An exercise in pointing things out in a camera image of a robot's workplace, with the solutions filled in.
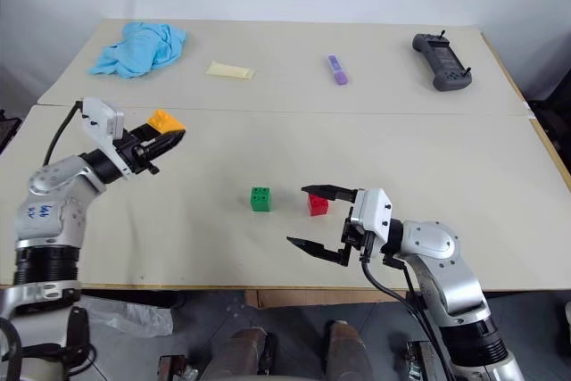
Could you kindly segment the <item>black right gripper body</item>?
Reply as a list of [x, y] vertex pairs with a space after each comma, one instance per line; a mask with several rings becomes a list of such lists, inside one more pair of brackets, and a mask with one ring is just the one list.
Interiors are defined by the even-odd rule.
[[360, 252], [360, 262], [368, 264], [370, 263], [373, 253], [376, 235], [372, 231], [367, 231], [361, 226], [353, 223], [351, 215], [352, 210], [349, 210], [349, 214], [343, 224], [341, 242], [344, 244], [344, 248], [340, 250], [340, 264], [342, 266], [349, 265], [352, 249]]

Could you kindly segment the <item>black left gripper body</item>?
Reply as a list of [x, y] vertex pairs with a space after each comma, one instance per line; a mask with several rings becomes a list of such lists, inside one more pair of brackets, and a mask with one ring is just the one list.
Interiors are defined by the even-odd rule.
[[142, 156], [142, 145], [136, 144], [129, 137], [129, 131], [124, 129], [122, 137], [113, 141], [113, 146], [120, 158], [128, 165], [130, 171], [135, 174], [148, 170], [153, 175], [160, 170], [149, 160]]

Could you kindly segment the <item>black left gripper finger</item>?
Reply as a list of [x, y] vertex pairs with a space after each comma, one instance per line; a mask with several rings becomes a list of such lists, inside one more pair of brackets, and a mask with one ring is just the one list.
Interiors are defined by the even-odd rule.
[[147, 123], [129, 131], [130, 139], [136, 144], [150, 144], [160, 136], [161, 132]]
[[154, 160], [176, 147], [183, 139], [184, 130], [169, 131], [160, 134], [142, 145], [142, 156], [145, 160]]

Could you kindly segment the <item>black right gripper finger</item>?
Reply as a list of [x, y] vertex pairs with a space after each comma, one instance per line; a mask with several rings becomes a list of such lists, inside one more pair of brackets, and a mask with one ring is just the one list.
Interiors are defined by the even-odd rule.
[[308, 195], [314, 195], [329, 201], [343, 200], [354, 203], [358, 190], [349, 189], [334, 185], [309, 185], [303, 186], [301, 190]]
[[347, 267], [349, 264], [349, 253], [346, 249], [338, 249], [334, 252], [328, 250], [323, 244], [313, 242], [311, 240], [290, 236], [288, 236], [286, 239], [291, 244], [295, 245], [312, 257], [321, 259], [323, 261], [330, 261], [344, 267]]

